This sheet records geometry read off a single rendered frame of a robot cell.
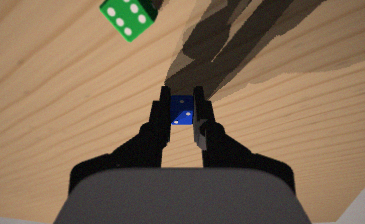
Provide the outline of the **green die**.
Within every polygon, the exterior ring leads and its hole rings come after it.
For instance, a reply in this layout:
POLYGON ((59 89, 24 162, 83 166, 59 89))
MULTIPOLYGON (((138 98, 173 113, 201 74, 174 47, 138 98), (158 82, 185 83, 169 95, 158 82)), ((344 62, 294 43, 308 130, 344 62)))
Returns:
POLYGON ((158 15, 151 0, 104 0, 99 9, 128 42, 150 27, 158 15))

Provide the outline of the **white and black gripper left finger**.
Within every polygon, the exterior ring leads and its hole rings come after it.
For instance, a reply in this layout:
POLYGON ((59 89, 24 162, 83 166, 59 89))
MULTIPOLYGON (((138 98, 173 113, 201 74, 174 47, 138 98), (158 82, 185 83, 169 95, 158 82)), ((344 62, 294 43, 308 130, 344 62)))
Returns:
POLYGON ((161 167, 162 149, 170 142, 170 103, 171 90, 168 86, 162 86, 160 99, 152 102, 149 122, 140 127, 139 134, 111 154, 80 162, 72 168, 68 196, 81 180, 102 170, 161 167))

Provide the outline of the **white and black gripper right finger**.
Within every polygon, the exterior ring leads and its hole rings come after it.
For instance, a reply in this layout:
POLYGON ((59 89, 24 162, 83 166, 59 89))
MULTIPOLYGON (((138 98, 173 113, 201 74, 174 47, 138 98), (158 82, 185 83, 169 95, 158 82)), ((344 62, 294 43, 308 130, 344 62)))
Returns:
POLYGON ((292 168, 284 162, 254 154, 248 148, 225 133, 224 127, 215 121, 211 100, 205 100, 203 86, 193 90, 194 142, 202 149, 203 167, 251 168, 266 171, 282 179, 295 193, 292 168))

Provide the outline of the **blue die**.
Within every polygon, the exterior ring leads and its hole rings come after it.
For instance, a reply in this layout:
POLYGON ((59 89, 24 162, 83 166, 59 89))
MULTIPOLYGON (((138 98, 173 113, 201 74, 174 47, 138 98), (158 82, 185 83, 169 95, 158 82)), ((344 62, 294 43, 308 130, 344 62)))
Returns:
POLYGON ((192 95, 172 95, 170 117, 172 125, 192 125, 194 103, 192 95))

